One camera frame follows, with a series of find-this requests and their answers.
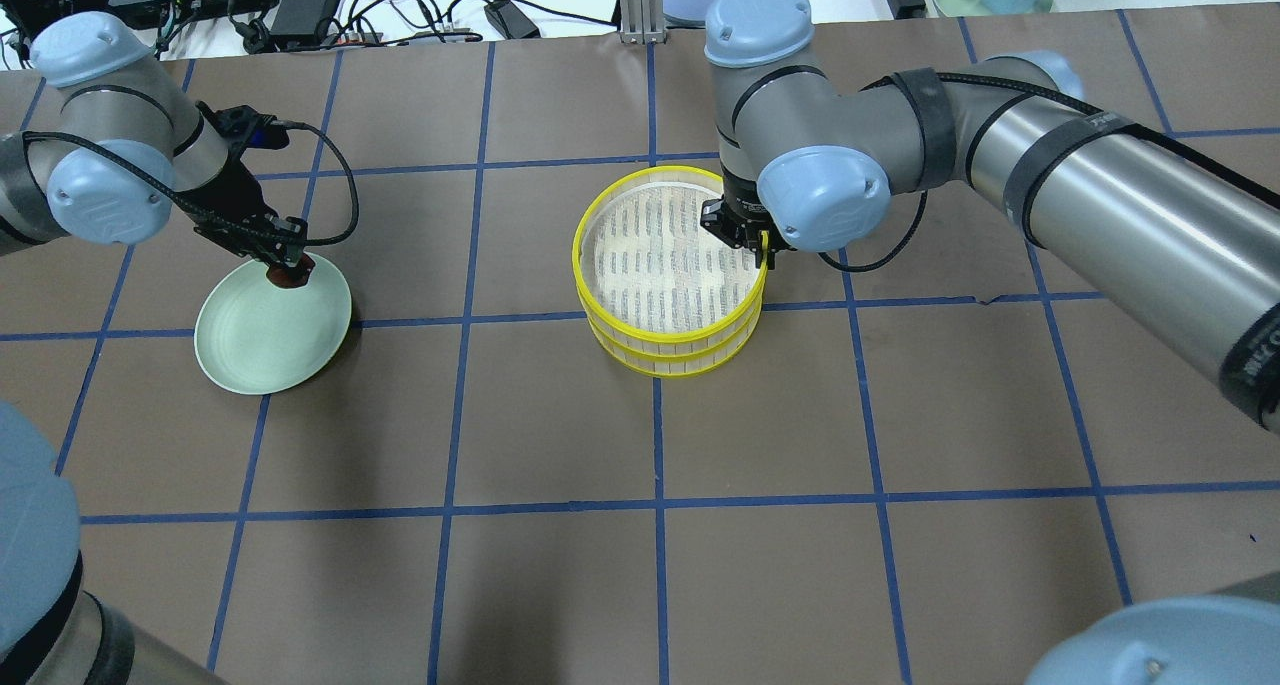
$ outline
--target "black connector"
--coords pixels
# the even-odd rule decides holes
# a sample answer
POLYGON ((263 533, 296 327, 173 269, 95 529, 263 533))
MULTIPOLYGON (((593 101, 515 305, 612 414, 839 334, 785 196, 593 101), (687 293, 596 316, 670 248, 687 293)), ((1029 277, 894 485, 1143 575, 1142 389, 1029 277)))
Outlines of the black connector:
POLYGON ((543 37, 534 20, 530 20, 529 15, 525 15, 516 6, 516 3, 509 0, 494 0, 484 6, 484 15, 489 19, 489 24, 494 26, 494 29, 498 29, 502 37, 508 38, 508 41, 543 37))

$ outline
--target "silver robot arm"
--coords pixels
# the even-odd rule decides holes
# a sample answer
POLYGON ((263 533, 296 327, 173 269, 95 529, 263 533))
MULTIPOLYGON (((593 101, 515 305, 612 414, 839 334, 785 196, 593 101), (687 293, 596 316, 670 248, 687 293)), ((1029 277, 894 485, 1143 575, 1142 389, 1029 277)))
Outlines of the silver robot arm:
POLYGON ((192 102, 150 55, 105 12, 70 15, 36 38, 31 60, 64 105, 59 132, 0 138, 0 256, 68 234, 142 242, 168 222, 168 192, 198 234, 268 264, 280 287, 305 284, 306 223, 266 206, 239 160, 246 147, 284 147, 297 124, 192 102))
POLYGON ((769 251, 832 251, 874 229, 891 195, 965 182, 1280 433, 1275 193, 1124 117, 1076 110, 1059 92, 1078 97, 1079 79, 1055 52, 840 96, 809 47, 808 8, 717 0, 708 14, 726 192, 704 228, 772 266, 765 230, 769 251))

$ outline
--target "plate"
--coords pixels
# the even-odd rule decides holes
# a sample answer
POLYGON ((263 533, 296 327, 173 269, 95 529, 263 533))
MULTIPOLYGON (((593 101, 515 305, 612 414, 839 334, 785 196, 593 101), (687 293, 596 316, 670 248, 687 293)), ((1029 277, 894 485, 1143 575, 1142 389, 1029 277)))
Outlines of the plate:
POLYGON ((196 319, 196 360, 216 385, 243 396, 292 388, 329 362, 351 326, 351 288, 332 262, 307 284, 280 289, 250 261, 209 293, 196 319))
MULTIPOLYGON (((943 18, 974 18, 974 15, 995 15, 982 0, 933 0, 938 15, 943 18)), ((1037 0, 1032 12, 1053 10, 1053 0, 1037 0)))

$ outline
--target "yellow and white striped basket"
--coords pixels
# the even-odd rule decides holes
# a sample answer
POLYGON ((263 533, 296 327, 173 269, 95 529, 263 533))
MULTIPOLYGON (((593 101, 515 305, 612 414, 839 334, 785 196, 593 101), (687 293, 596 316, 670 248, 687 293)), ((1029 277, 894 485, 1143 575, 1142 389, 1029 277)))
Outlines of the yellow and white striped basket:
POLYGON ((767 268, 699 225, 721 178, 666 165, 626 175, 582 215, 573 280, 595 339, 627 367, 658 378, 707 373, 755 330, 767 268))

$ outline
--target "yellow rim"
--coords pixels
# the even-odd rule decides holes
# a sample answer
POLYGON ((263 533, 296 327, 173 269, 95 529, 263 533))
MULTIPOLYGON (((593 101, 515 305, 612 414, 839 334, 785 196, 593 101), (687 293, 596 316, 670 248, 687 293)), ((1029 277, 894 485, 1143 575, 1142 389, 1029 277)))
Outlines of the yellow rim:
POLYGON ((713 346, 708 346, 705 348, 700 348, 700 350, 694 351, 691 353, 653 353, 653 352, 645 352, 645 351, 641 351, 641 350, 636 350, 636 348, 634 348, 631 346, 620 343, 616 338, 613 338, 612 335, 609 335, 608 333, 605 333, 604 330, 602 330, 600 325, 596 324, 594 320, 591 320, 593 315, 590 315, 590 312, 588 314, 586 320, 591 324, 591 329, 596 330, 600 334, 600 337, 608 339, 608 342, 609 342, 611 346, 613 346, 613 347, 616 347, 618 350, 626 351, 627 353, 631 353, 632 357, 640 357, 641 360, 652 360, 654 362, 672 362, 672 364, 676 364, 676 362, 689 362, 689 361, 692 361, 692 360, 698 360, 700 357, 707 357, 707 356, 709 356, 709 353, 714 353, 718 350, 721 350, 724 346, 724 343, 732 342, 732 339, 735 337, 737 337, 739 334, 741 334, 744 329, 746 329, 746 328, 749 328, 751 325, 751 321, 755 321, 755 320, 759 319, 760 310, 763 309, 763 305, 764 305, 763 302, 755 303, 755 307, 753 307, 749 312, 746 312, 745 318, 733 328, 732 333, 727 334, 727 337, 723 338, 721 342, 718 342, 718 343, 716 343, 713 346))
POLYGON ((764 279, 768 275, 768 268, 764 266, 760 268, 759 274, 755 278, 755 283, 751 286, 751 289, 748 291, 746 297, 742 298, 742 302, 739 303, 732 312, 728 312, 728 315, 723 316, 723 319, 721 319, 719 321, 714 321, 713 324, 698 330, 690 330, 689 333, 650 333, 649 330, 641 330, 632 325, 627 325, 626 321, 620 320, 617 316, 613 315, 613 312, 605 310, 604 306, 595 300, 595 294, 591 293, 590 288, 586 287, 586 279, 582 277, 582 237, 586 234, 586 225, 588 223, 590 223, 591 216, 595 215, 595 211, 598 211, 599 207, 602 207, 611 196, 616 195, 618 189, 623 187, 623 184, 627 184, 639 178, 648 178, 649 175, 659 173, 691 173, 695 175, 704 175, 705 178, 710 178, 717 183, 722 183, 722 179, 717 174, 708 173, 708 170, 703 170, 699 166, 662 165, 662 166, 649 166, 645 170, 640 170, 639 173, 632 173, 630 175, 626 175, 626 178, 622 178, 618 182, 609 184, 608 188, 604 188, 604 192, 599 193, 599 196, 594 198, 591 206, 586 207, 586 211, 582 214, 582 219, 579 222, 577 229, 573 233, 573 252, 572 252, 573 280, 575 284, 577 286, 577 296, 586 306, 586 310, 591 315, 603 320, 609 328, 617 330, 618 333, 622 333, 623 335, 627 335, 628 338, 635 338, 637 341, 644 341, 648 343, 663 344, 663 346, 685 344, 692 341, 699 341, 703 338, 709 338, 712 335, 716 335, 727 326, 726 324, 728 324, 728 321, 737 321, 742 315, 745 315, 745 312, 748 312, 750 307, 753 307, 755 301, 762 300, 762 293, 764 292, 764 279))
POLYGON ((749 324, 751 325, 751 329, 746 333, 746 337, 742 338, 742 342, 739 343, 739 344, 736 344, 731 351, 726 352, 724 357, 717 360, 716 362, 708 365, 707 367, 699 367, 698 370, 691 370, 689 373, 658 373, 658 371, 654 371, 654 370, 645 370, 644 367, 640 367, 639 365, 631 365, 631 362, 627 362, 627 361, 622 360, 621 357, 618 357, 617 353, 612 352, 609 350, 609 346, 605 344, 605 342, 600 338, 600 332, 595 329, 595 323, 588 320, 588 325, 591 326, 591 334, 595 335, 595 339, 600 343, 600 347, 604 348, 604 352, 608 353, 609 357, 612 357, 613 360, 616 360, 620 365, 622 365, 627 370, 636 371, 636 373, 639 373, 641 375, 649 375, 649 378, 662 378, 664 380, 680 380, 680 379, 685 379, 685 378, 692 378, 695 375, 701 375, 704 373, 709 373, 712 370, 716 370, 718 366, 724 365, 730 360, 733 360, 733 356, 736 356, 736 353, 741 352, 742 348, 746 347, 746 343, 750 342, 751 334, 755 333, 755 325, 759 324, 759 320, 750 320, 749 324))

